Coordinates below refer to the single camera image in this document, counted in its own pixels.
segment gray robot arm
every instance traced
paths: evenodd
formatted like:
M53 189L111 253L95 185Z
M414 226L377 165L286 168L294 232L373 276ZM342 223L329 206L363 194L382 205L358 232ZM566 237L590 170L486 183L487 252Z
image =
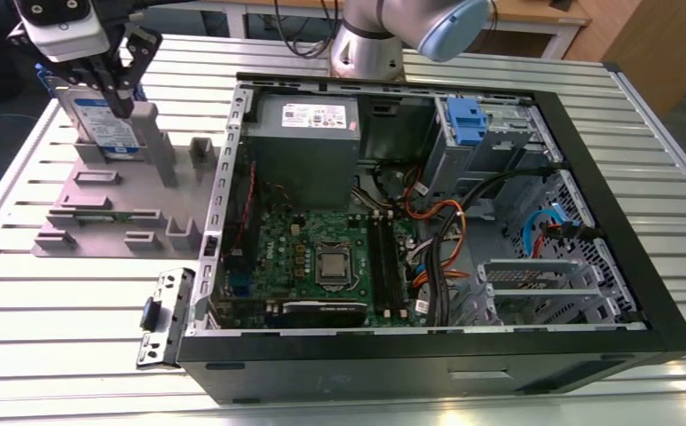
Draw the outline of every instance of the gray robot arm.
M403 74L402 41L437 62L455 58L489 16L489 0L347 0L333 44L333 75L397 79Z

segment wooden desk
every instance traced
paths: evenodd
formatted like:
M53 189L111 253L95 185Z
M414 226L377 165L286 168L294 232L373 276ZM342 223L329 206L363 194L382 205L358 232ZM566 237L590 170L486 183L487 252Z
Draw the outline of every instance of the wooden desk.
M334 1L326 0L330 8ZM561 59L581 27L590 23L590 16L575 1L569 12L549 6L549 0L495 0L498 5L498 30L521 33L547 34L551 40L542 58ZM169 4L173 9L223 12L227 15L229 33L234 38L247 38L246 15L249 13L274 14L273 0L199 0L191 3ZM323 17L319 0L281 0L281 13L285 16Z

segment blue drive bracket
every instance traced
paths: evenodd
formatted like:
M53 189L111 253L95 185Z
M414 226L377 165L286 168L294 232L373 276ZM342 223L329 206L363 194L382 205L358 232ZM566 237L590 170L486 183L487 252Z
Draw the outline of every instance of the blue drive bracket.
M487 115L477 100L449 98L449 119L457 133L457 144L479 145L487 134Z

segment red cable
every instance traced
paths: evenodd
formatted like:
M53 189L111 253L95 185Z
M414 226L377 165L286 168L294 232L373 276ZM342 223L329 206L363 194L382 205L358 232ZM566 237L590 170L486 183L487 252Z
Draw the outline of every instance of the red cable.
M238 248L239 242L243 238L243 232L246 231L246 221L249 220L250 214L250 202L253 201L253 189L257 184L257 162L250 164L250 189L249 189L249 199L246 200L246 208L243 208L243 217L239 223L239 231L238 238L235 239L235 244L233 244L233 250Z

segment ram slot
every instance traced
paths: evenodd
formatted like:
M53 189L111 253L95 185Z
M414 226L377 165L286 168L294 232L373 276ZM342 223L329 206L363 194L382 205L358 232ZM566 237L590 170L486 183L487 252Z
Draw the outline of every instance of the ram slot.
M369 240L369 264L371 270L373 291L375 293L375 312L382 313L389 306L389 295L386 287L386 265L382 257L381 247L381 220L379 217L369 218L367 227L367 240Z
M393 311L393 316L398 316L406 309L406 304L403 303L403 285L398 273L398 246L391 220L383 220L379 233L382 257L385 259L387 307Z

